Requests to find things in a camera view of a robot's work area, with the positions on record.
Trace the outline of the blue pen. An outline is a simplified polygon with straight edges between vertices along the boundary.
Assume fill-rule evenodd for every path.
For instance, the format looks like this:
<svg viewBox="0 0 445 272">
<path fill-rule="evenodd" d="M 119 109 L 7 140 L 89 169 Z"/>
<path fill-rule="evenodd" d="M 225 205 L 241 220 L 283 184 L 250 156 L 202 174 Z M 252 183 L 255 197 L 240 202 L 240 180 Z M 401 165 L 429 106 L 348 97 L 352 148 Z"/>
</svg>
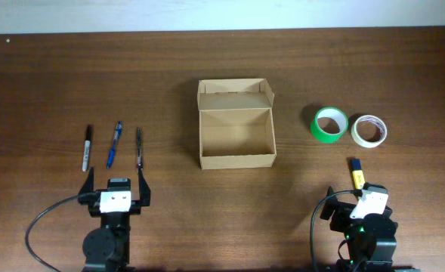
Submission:
<svg viewBox="0 0 445 272">
<path fill-rule="evenodd" d="M 119 139 L 122 134 L 122 121 L 118 121 L 114 130 L 112 145 L 107 158 L 107 169 L 110 169 L 113 165 L 115 156 L 116 156 L 116 148 L 119 142 Z"/>
</svg>

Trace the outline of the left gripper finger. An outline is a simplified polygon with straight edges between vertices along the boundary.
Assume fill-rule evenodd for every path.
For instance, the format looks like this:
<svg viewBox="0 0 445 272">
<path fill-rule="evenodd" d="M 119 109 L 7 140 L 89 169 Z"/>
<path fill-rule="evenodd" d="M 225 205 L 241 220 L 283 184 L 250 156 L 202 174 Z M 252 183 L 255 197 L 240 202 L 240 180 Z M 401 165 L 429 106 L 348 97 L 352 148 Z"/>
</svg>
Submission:
<svg viewBox="0 0 445 272">
<path fill-rule="evenodd" d="M 91 167 L 88 177 L 78 193 L 78 203 L 82 206 L 89 206 L 94 202 L 94 168 Z"/>
<path fill-rule="evenodd" d="M 144 178 L 142 168 L 138 168 L 138 185 L 139 185 L 140 206 L 148 207 L 150 205 L 151 189 L 148 186 L 146 179 Z"/>
</svg>

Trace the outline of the black pen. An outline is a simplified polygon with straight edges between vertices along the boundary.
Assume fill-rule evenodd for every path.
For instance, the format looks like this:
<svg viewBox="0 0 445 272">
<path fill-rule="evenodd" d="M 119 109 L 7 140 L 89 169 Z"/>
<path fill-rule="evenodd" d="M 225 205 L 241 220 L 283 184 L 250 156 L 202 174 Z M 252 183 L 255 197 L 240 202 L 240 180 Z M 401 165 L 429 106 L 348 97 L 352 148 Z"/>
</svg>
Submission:
<svg viewBox="0 0 445 272">
<path fill-rule="evenodd" d="M 136 140 L 137 140 L 137 167 L 142 169 L 144 165 L 142 157 L 142 133 L 140 127 L 137 127 Z"/>
</svg>

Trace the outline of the black and white marker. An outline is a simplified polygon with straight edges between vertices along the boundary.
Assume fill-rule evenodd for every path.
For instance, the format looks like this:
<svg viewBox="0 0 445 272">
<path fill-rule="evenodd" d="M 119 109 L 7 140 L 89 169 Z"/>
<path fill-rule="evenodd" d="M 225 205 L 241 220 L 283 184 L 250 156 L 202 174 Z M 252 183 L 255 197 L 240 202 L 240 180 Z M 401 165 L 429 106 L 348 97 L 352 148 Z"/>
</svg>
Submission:
<svg viewBox="0 0 445 272">
<path fill-rule="evenodd" d="M 82 171 L 86 172 L 88 170 L 90 149 L 91 149 L 91 138 L 92 138 L 92 126 L 88 125 L 85 132 L 85 142 L 82 157 Z"/>
</svg>

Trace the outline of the cream masking tape roll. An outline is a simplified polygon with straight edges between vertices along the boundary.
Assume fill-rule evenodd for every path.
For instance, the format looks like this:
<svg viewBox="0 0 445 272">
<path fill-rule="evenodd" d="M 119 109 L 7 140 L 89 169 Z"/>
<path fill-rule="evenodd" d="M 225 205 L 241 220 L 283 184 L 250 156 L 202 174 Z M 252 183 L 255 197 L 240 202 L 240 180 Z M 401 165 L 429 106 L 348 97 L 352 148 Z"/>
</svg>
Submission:
<svg viewBox="0 0 445 272">
<path fill-rule="evenodd" d="M 357 126 L 362 122 L 369 122 L 379 130 L 380 137 L 377 141 L 365 140 L 360 135 Z M 351 136 L 355 143 L 360 145 L 361 147 L 374 148 L 379 146 L 386 140 L 386 137 L 388 136 L 388 129 L 386 124 L 379 117 L 373 115 L 362 115 L 358 119 L 356 119 L 353 126 L 351 127 Z"/>
</svg>

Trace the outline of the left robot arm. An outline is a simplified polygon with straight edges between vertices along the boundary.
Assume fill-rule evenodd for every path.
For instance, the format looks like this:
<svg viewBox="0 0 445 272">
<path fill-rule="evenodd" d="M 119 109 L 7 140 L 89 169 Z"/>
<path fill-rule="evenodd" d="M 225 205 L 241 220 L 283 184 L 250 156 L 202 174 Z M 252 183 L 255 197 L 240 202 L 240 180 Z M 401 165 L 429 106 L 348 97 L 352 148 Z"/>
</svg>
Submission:
<svg viewBox="0 0 445 272">
<path fill-rule="evenodd" d="M 131 198 L 131 180 L 112 178 L 107 188 L 94 189 L 94 169 L 88 173 L 78 194 L 78 203 L 88 207 L 91 217 L 100 219 L 100 227 L 86 235 L 82 244 L 84 271 L 135 271 L 129 265 L 130 217 L 150 205 L 151 190 L 138 167 L 139 198 Z"/>
</svg>

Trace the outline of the green tape roll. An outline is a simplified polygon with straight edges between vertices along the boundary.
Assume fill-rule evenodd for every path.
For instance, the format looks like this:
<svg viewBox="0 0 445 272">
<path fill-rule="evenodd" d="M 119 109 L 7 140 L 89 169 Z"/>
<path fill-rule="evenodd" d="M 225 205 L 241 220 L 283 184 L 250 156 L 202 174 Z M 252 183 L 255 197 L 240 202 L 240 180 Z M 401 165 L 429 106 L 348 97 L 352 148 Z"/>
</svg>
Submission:
<svg viewBox="0 0 445 272">
<path fill-rule="evenodd" d="M 318 124 L 318 120 L 329 118 L 338 126 L 337 133 L 329 133 L 324 131 Z M 311 134 L 320 142 L 332 144 L 336 142 L 348 129 L 349 121 L 344 112 L 336 107 L 324 107 L 317 111 L 313 121 L 311 122 Z"/>
</svg>

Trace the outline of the yellow and black glue stick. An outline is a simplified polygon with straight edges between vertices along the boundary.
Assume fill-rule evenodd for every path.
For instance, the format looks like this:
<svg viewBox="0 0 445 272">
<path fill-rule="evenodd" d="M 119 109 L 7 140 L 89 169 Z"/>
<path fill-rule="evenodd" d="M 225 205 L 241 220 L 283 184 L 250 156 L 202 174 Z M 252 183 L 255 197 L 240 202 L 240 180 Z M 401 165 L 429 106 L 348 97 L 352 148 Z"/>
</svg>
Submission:
<svg viewBox="0 0 445 272">
<path fill-rule="evenodd" d="M 363 175 L 363 170 L 359 159 L 351 159 L 351 174 L 354 181 L 354 186 L 356 189 L 361 190 L 365 184 L 365 178 Z"/>
</svg>

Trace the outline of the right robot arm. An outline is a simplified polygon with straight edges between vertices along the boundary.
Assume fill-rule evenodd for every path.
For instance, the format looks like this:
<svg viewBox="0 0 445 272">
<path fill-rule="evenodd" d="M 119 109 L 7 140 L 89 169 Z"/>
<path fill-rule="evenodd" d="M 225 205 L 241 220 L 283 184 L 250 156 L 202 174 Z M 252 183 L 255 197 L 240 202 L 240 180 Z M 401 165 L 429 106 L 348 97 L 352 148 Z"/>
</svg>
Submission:
<svg viewBox="0 0 445 272">
<path fill-rule="evenodd" d="M 331 187 L 318 204 L 320 218 L 330 230 L 344 235 L 340 246 L 348 247 L 349 258 L 338 257 L 335 271 L 391 271 L 397 248 L 398 223 L 387 207 L 388 190 L 365 183 L 361 189 L 335 192 Z"/>
</svg>

